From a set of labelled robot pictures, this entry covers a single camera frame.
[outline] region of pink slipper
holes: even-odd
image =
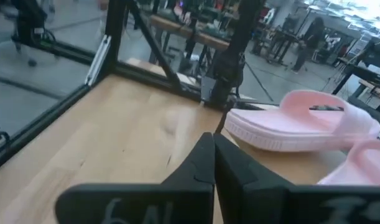
[[[318,184],[380,185],[380,141],[357,143],[346,161]]]
[[[343,111],[309,110],[316,105],[340,106]],[[364,110],[312,90],[288,93],[274,110],[232,109],[225,128],[255,147],[282,152],[349,150],[356,141],[376,138],[380,132],[380,124]]]

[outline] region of wooden table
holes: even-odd
[[[175,35],[179,35],[186,39],[191,38],[193,32],[192,29],[187,26],[182,26],[176,22],[172,22],[168,19],[164,19],[163,17],[156,15],[150,16],[149,22],[151,25],[157,28],[160,28]],[[195,34],[195,42],[205,44],[216,50],[225,50],[229,45],[229,43],[226,41],[203,33]]]
[[[363,79],[359,79],[358,82],[359,82],[360,86],[353,93],[353,95],[352,95],[353,97],[355,97],[355,98],[359,97],[366,88],[370,88],[373,91],[375,91],[376,93],[380,94],[380,88],[376,87],[373,83],[367,82]],[[380,105],[376,108],[376,111],[380,112]]]
[[[75,184],[161,182],[220,118],[194,101],[110,75],[0,168],[0,223],[55,223],[56,197]],[[238,144],[296,184],[316,183],[345,159],[339,151],[284,154]],[[214,223],[222,223],[217,197]]]

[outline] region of concrete floor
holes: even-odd
[[[54,31],[57,40],[95,51],[98,44],[99,12],[94,0],[55,0],[57,13],[47,26]],[[9,41],[12,23],[0,16],[0,77],[23,83],[42,91],[64,97],[75,87],[82,84],[89,67],[38,50],[30,49],[29,54],[38,61],[35,68],[28,67],[23,56],[18,55]],[[169,42],[175,47],[184,48],[185,40],[172,36]],[[200,54],[202,46],[197,44],[194,53]],[[119,59],[125,61],[131,57],[148,61],[151,48],[139,30],[131,27],[122,36]],[[325,65],[307,62],[299,74],[285,67],[266,63],[263,58],[246,51],[246,60],[273,98],[271,102],[263,92],[254,75],[246,67],[244,82],[240,92],[259,100],[261,103],[279,103],[291,90],[311,89],[331,92],[335,84],[333,79],[327,85],[334,69]],[[291,64],[296,56],[288,54],[284,62]],[[342,91],[345,98],[348,93]],[[0,127],[14,134],[23,126],[56,103],[56,99],[35,94],[20,88],[0,83]]]

